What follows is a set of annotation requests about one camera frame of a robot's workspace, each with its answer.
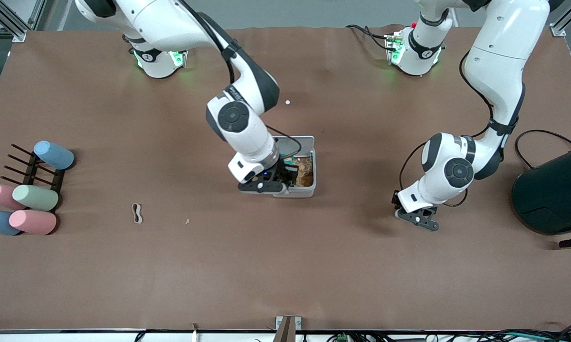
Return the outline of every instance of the brown tabletop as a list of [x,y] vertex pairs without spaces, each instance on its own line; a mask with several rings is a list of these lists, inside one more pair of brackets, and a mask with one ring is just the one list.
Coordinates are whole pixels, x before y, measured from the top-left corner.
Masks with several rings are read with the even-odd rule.
[[[205,121],[205,104],[228,84],[215,51],[193,50],[187,69],[155,80],[119,32],[31,31],[0,80],[0,176],[12,164],[10,143],[55,141],[77,165],[66,173],[55,234],[0,236],[0,329],[264,328],[280,314],[303,316],[307,329],[571,323],[571,249],[553,250],[560,237],[516,219],[509,193],[524,167],[513,143],[463,206],[440,207],[438,232],[393,215],[414,147],[487,123],[457,70],[477,29],[453,29],[422,78],[388,66],[384,51],[349,29],[232,33],[281,86],[264,121],[316,137],[314,197],[238,192],[227,169],[234,152]],[[524,80],[514,136],[544,128],[571,138],[565,40],[546,31]],[[527,138],[521,149],[534,164],[568,149]],[[417,155],[404,183],[421,173]]]

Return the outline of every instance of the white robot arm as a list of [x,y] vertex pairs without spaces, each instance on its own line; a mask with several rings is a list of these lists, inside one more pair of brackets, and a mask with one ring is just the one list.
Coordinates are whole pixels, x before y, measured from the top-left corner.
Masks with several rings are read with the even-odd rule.
[[[446,13],[448,7],[462,6],[463,3],[459,0],[416,2],[431,2],[434,5],[423,6],[421,18],[424,17],[425,21],[436,19],[439,13]],[[435,134],[427,141],[422,152],[425,175],[394,197],[396,216],[432,231],[439,228],[431,219],[435,207],[464,192],[474,179],[481,180],[492,175],[503,160],[503,148],[518,121],[518,112],[524,100],[522,71],[550,13],[548,0],[465,2],[479,3],[486,9],[485,25],[466,57],[464,72],[470,85],[492,103],[494,115],[485,134],[478,140],[470,136]],[[450,28],[445,17],[439,17],[441,23],[435,26],[421,20],[414,30],[409,31],[408,37],[439,52],[446,28]],[[425,39],[425,35],[431,37],[432,41]],[[402,44],[408,43],[405,36],[402,37]],[[398,57],[398,62],[405,72],[423,74],[434,63],[433,60],[423,59],[422,52],[416,53],[411,46],[403,46],[403,49],[405,52]]]
[[207,105],[212,130],[237,152],[228,165],[244,192],[284,194],[297,168],[285,165],[260,115],[279,99],[275,79],[215,21],[183,0],[75,0],[82,15],[119,28],[135,50],[138,64],[155,78],[171,75],[192,48],[216,48],[240,78]]

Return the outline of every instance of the gray floor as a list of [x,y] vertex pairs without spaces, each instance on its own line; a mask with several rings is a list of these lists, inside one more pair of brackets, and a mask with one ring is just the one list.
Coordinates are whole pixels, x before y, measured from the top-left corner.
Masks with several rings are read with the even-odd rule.
[[[270,26],[343,27],[347,24],[381,27],[390,23],[408,24],[418,19],[418,6],[412,0],[188,0],[198,11],[213,17],[226,29]],[[567,0],[551,18],[568,6]],[[482,26],[482,11],[457,9],[459,26]],[[73,0],[55,0],[49,9],[46,30],[107,30],[87,21],[78,13]],[[571,49],[571,24],[566,29]],[[10,41],[0,39],[0,72],[10,49]]]

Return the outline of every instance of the gray plastic container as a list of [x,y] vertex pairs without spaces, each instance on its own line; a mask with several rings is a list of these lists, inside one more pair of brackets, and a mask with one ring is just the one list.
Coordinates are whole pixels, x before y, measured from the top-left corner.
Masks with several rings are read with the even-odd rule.
[[[296,144],[292,139],[285,136],[274,136],[277,138],[277,147],[279,151],[283,154],[292,153],[298,149],[298,144]],[[317,185],[317,157],[315,155],[315,138],[310,135],[305,136],[292,136],[300,142],[303,148],[294,157],[308,157],[310,156],[313,161],[313,185],[311,186],[292,186],[288,189],[288,193],[282,195],[273,195],[279,197],[280,199],[306,199],[313,196],[315,191],[315,186]]]

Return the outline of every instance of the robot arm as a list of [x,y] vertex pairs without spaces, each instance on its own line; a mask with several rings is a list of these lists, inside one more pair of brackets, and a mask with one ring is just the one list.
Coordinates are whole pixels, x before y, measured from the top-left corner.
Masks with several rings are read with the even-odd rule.
[[435,230],[430,219],[435,206],[496,171],[524,100],[524,65],[549,13],[548,0],[492,0],[486,6],[485,25],[464,71],[472,87],[492,102],[494,116],[481,139],[438,133],[427,141],[421,160],[425,175],[397,193],[398,217]]
[[181,66],[173,58],[181,51],[202,46],[220,51],[240,78],[210,100],[206,118],[212,130],[237,152],[228,167],[244,192],[287,193],[297,168],[284,164],[260,118],[277,104],[279,86],[235,39],[180,0],[75,1],[87,19],[119,28],[150,76],[171,75]]

